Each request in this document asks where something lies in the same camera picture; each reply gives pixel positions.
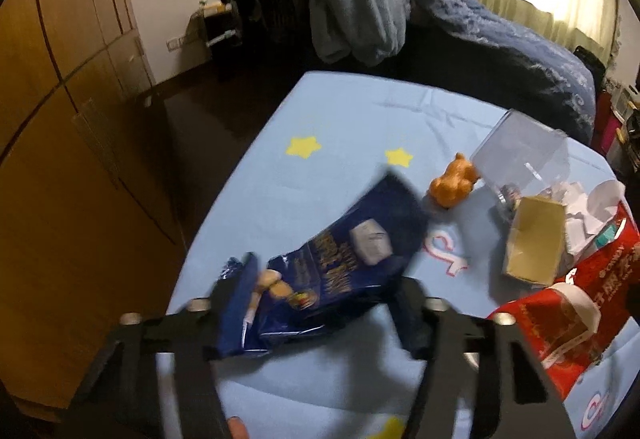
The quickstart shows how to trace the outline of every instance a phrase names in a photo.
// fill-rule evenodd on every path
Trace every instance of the yellow star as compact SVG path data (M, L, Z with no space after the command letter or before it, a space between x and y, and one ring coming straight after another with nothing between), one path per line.
M392 417L385 423L382 432L370 435L367 439L401 439L404 431L404 424L397 417Z
M391 165L404 166L409 168L409 161L414 158L411 154L407 153L404 148L398 148L397 150L387 150L385 152L386 162Z
M291 144L287 148L287 155L299 155L302 159L308 159L313 152L322 148L315 136L299 139L291 138Z

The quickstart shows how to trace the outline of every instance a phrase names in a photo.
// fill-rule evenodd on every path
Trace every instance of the floor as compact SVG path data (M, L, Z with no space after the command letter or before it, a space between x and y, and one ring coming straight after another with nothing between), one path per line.
M161 83L178 172L178 216L189 246L244 152L302 77L285 54L220 79L212 62Z

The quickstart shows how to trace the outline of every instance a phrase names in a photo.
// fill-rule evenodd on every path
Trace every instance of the plastic bear figurine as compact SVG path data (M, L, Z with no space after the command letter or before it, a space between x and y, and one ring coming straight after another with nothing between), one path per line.
M443 208L452 208L466 199L479 178L473 163L457 153L446 172L431 181L429 193Z

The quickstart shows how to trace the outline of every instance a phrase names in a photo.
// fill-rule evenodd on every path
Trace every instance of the red plastic bag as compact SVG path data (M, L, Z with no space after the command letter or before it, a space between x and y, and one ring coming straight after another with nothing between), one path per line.
M550 288L492 313L511 313L516 318L563 399L630 316L626 293L631 283L640 281L640 235L622 203L614 221L615 241L579 262ZM567 282L580 289L567 287ZM592 311L598 310L599 323L595 323Z

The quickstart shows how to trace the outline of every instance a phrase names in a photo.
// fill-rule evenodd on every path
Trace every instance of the human hand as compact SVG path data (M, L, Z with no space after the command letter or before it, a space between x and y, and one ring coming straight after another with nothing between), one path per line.
M244 423L239 417L231 417L227 419L226 424L234 439L249 439L249 432L246 430Z

